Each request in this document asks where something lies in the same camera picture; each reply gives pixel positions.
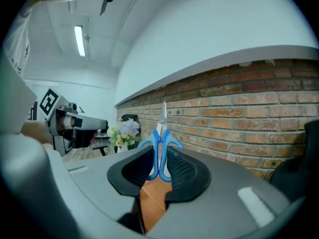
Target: blue scissors handle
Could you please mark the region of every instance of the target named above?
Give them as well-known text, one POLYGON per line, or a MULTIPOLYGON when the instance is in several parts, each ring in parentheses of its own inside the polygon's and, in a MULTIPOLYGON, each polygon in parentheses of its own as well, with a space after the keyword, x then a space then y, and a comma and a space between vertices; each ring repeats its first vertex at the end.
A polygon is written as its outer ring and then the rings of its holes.
POLYGON ((148 176, 147 180, 152 181, 154 180, 158 174, 159 174, 159 142, 160 142, 160 136, 157 130, 153 130, 150 136, 141 141, 138 147, 143 147, 147 143, 151 143, 153 145, 153 150, 154 150, 154 161, 153 161, 153 166, 154 166, 154 173, 148 176))
POLYGON ((171 178, 167 177, 164 174, 165 164, 166 164, 166 155, 167 155, 167 147, 170 143, 175 143, 178 147, 183 148, 183 145, 176 140, 167 129, 162 137, 163 147, 161 153, 161 160, 160 160, 160 168, 159 168, 159 176, 165 182, 171 182, 171 178))

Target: scissors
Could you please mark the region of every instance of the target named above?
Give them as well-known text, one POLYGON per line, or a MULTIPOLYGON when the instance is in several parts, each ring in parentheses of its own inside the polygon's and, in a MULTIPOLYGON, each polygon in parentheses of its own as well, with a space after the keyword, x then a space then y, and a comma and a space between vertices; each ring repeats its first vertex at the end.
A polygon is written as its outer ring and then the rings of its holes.
POLYGON ((183 145, 176 140, 167 129, 167 117, 166 117, 166 102, 163 103, 163 108, 160 111, 158 126, 155 130, 152 131, 151 135, 141 141, 138 147, 142 147, 147 143, 152 143, 154 149, 154 173, 148 176, 147 180, 154 180, 158 174, 160 178, 165 182, 171 182, 171 178, 167 177, 164 174, 165 164, 166 164, 166 153, 167 147, 170 143, 175 143, 178 147, 183 148, 183 145), (163 136, 160 136, 160 130, 163 127, 163 136), (160 168, 159 168, 159 143, 162 142, 162 153, 160 159, 160 168))

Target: brick wall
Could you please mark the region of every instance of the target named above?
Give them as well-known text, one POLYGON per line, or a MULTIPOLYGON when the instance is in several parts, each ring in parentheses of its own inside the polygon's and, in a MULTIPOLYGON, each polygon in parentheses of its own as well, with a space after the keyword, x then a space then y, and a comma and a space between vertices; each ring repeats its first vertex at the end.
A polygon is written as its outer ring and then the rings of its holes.
POLYGON ((184 148, 270 179, 283 160, 303 154, 304 124, 319 119, 318 68, 307 60, 223 67, 133 98, 118 117, 137 114, 145 139, 166 101, 168 129, 184 148))

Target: ceiling light fixture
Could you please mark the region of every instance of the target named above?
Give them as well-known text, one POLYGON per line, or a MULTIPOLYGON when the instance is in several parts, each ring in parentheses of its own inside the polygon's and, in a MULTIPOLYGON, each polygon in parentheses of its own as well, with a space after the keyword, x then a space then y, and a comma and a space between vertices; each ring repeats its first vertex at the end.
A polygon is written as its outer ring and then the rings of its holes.
POLYGON ((76 43, 78 45, 78 50, 81 57, 85 57, 84 44, 83 44, 83 27, 75 26, 74 27, 76 43))

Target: white ceiling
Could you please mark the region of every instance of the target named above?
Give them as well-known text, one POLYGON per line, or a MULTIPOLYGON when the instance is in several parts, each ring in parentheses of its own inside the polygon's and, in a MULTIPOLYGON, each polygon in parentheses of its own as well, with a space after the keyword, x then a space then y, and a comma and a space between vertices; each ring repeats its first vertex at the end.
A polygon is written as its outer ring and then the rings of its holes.
POLYGON ((99 16, 103 0, 42 3, 29 25, 32 52, 79 58, 74 26, 82 25, 86 59, 118 70, 132 45, 170 0, 114 0, 99 16), (69 11, 69 5, 75 8, 69 11))

